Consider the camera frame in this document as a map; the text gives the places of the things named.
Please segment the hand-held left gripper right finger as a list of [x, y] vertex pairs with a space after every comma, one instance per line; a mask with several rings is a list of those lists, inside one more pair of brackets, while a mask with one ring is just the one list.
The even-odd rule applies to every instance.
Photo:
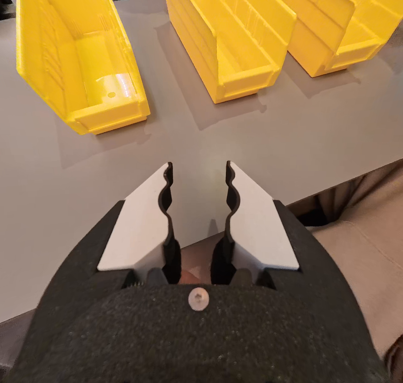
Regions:
[[227, 161], [230, 213], [210, 265], [213, 285], [273, 285], [269, 270], [298, 271], [299, 262], [274, 199], [233, 161]]

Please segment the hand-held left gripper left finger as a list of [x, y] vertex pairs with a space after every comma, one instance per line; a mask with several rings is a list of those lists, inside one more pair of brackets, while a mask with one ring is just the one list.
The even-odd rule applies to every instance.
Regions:
[[98, 271], [133, 270], [139, 281], [159, 268], [169, 284], [181, 278], [181, 249], [168, 214], [173, 164], [167, 162], [131, 192], [98, 263]]

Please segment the yellow plastic bin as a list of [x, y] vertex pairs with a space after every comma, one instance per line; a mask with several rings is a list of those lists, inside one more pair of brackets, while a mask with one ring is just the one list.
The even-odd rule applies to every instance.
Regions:
[[170, 21], [215, 104], [257, 93], [269, 56], [222, 0], [166, 0]]
[[17, 0], [16, 63], [20, 76], [79, 135], [150, 114], [113, 0]]
[[403, 0], [282, 0], [297, 21], [288, 51], [311, 77], [373, 58], [403, 17]]
[[166, 0], [214, 103], [255, 94], [281, 72], [297, 20], [282, 0]]

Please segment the grey desk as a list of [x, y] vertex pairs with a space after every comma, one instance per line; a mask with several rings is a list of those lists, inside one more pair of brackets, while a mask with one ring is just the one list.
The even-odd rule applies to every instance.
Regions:
[[1, 321], [35, 308], [74, 246], [119, 200], [173, 163], [181, 247], [224, 229], [225, 164], [296, 203], [402, 159], [402, 23], [374, 58], [311, 78], [289, 54], [275, 84], [215, 105], [165, 0], [120, 0], [151, 114], [78, 135], [16, 70], [1, 21]]

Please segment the person's beige trouser leg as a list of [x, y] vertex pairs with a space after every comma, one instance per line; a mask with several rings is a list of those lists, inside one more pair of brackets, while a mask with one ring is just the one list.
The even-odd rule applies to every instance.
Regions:
[[313, 235], [349, 283], [381, 358], [402, 336], [402, 160], [321, 193], [327, 208], [340, 194], [340, 217]]

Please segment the person's brown top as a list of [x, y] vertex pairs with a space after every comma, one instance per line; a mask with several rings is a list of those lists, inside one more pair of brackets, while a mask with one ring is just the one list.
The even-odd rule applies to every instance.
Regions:
[[401, 335], [388, 349], [384, 357], [391, 383], [403, 382], [403, 336]]

